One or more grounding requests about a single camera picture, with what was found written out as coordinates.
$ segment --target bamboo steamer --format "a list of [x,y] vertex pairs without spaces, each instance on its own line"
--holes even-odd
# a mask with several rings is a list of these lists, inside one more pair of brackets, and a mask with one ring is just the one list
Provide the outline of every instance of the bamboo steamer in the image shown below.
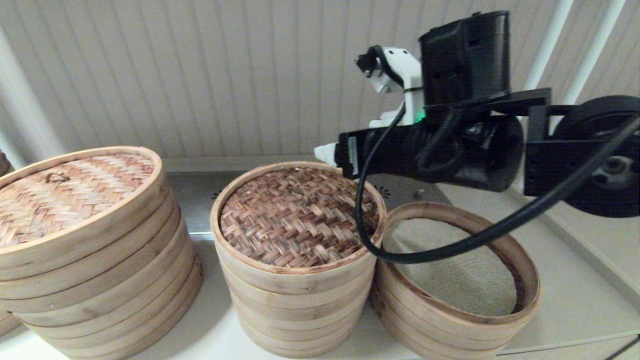
[[[365,189],[372,241],[380,243],[385,204],[373,186]],[[355,184],[338,169],[292,162],[252,170],[216,200],[211,228],[221,268],[245,333],[265,350],[316,356],[339,346],[357,324],[376,259],[349,227],[354,198]]]
[[[447,222],[469,233],[491,223],[444,204],[418,202],[393,210],[387,226],[405,219]],[[533,317],[540,305],[540,279],[525,250],[511,236],[488,247],[511,272],[517,290],[515,310],[504,316],[477,315],[436,299],[405,277],[395,265],[376,265],[371,300],[385,327],[398,341],[427,359],[490,359]]]
[[159,157],[77,152],[0,179],[0,306],[70,357],[153,344],[202,283]]
[[11,315],[11,313],[0,310],[0,336],[14,330],[18,326],[20,326],[18,319]]

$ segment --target white countertop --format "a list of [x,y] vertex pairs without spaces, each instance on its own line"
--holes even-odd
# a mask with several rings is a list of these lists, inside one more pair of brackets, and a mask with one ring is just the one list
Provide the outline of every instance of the white countertop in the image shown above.
[[[580,257],[539,224],[516,237],[537,264],[543,284],[542,306],[503,353],[552,348],[640,332],[640,313]],[[185,317],[160,341],[134,356],[160,359],[282,359],[253,344],[237,321],[210,234],[193,236],[205,281]],[[366,305],[349,339],[320,359],[418,359],[400,345]],[[20,326],[0,337],[0,359],[66,359]]]

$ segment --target woven bamboo lid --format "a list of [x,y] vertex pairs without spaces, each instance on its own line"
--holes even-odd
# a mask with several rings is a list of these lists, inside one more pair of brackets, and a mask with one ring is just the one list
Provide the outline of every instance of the woven bamboo lid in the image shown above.
[[[353,210],[356,183],[330,167],[284,163],[259,168],[230,184],[214,205],[229,245],[250,259],[286,268],[308,268],[350,257],[362,245]],[[368,185],[363,199],[369,236],[380,220],[381,200]]]
[[3,178],[0,250],[48,240],[95,220],[142,190],[159,167],[159,158],[147,149],[114,147],[43,161]]

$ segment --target bamboo steamer basket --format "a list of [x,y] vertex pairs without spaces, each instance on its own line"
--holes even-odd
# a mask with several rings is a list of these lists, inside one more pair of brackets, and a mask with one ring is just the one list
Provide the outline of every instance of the bamboo steamer basket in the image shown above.
[[152,151],[110,147],[0,179],[0,306],[63,352],[121,359],[153,344],[202,283]]
[[11,313],[0,310],[0,336],[14,330],[20,326],[20,321],[16,319]]
[[[406,219],[446,222],[468,233],[491,223],[445,204],[418,202],[393,210],[387,229]],[[534,263],[509,235],[488,245],[513,276],[516,306],[509,315],[478,315],[463,311],[416,286],[392,263],[376,265],[371,300],[385,327],[396,339],[426,359],[491,359],[534,316],[540,306],[540,279]]]
[[[365,189],[372,241],[379,244],[386,207],[373,186],[366,184]],[[331,227],[347,224],[354,198],[354,182],[344,179],[338,169],[290,162],[242,175],[216,200],[211,228],[221,268],[245,333],[265,350],[312,357],[339,346],[355,328],[376,258],[360,246],[355,225],[351,230]],[[324,247],[332,257],[327,255],[318,264],[314,259],[326,254],[303,243],[322,238],[321,233],[329,234],[325,240],[334,236],[337,245]],[[249,244],[242,242],[243,236],[257,242],[243,247]],[[355,245],[349,248],[342,241]],[[300,249],[292,252],[297,246]],[[273,249],[281,253],[275,255]],[[338,256],[335,249],[353,250]]]

